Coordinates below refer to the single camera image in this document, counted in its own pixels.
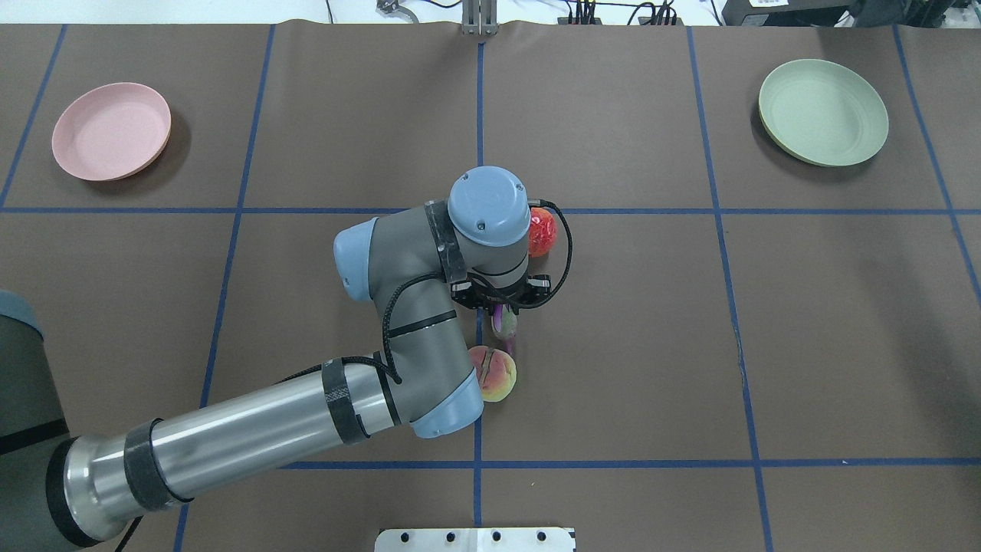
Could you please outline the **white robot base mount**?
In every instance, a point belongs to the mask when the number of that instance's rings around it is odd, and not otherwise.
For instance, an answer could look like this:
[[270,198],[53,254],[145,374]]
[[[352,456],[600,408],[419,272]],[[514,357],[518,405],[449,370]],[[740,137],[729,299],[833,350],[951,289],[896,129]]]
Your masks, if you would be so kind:
[[443,527],[384,530],[375,551],[576,551],[573,528]]

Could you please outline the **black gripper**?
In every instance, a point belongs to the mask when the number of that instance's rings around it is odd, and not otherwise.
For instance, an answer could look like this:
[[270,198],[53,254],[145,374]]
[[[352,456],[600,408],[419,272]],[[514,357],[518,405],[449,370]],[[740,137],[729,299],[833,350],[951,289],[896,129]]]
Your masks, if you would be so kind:
[[451,284],[451,299],[467,310],[492,311],[507,305],[514,312],[536,310],[553,296],[553,281],[547,274],[526,274],[511,285],[491,286],[483,275],[471,272],[466,280]]

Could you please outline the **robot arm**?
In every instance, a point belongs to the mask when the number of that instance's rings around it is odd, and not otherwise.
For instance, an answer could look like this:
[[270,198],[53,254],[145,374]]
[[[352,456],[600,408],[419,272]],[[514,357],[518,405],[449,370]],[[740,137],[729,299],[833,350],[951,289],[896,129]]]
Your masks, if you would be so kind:
[[542,307],[560,289],[528,271],[533,209],[508,170],[480,166],[444,200],[336,235],[334,263],[374,304],[382,345],[247,395],[112,438],[71,436],[31,305],[2,292],[2,549],[126,543],[144,516],[232,482],[408,424],[435,438],[481,416],[456,307]]

